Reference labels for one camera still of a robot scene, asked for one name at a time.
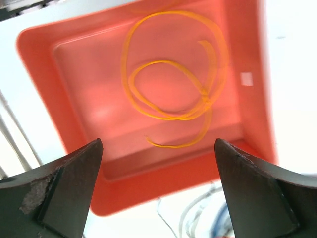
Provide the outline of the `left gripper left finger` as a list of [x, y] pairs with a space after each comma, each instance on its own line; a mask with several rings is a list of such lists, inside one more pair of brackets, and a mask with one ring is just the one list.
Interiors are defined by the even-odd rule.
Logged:
[[0, 181], [2, 238], [80, 238], [103, 155], [96, 139], [72, 153]]

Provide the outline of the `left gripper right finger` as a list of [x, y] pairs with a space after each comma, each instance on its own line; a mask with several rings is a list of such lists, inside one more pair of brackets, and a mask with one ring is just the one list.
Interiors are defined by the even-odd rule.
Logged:
[[289, 171], [218, 138], [214, 152], [237, 238], [315, 238], [317, 178]]

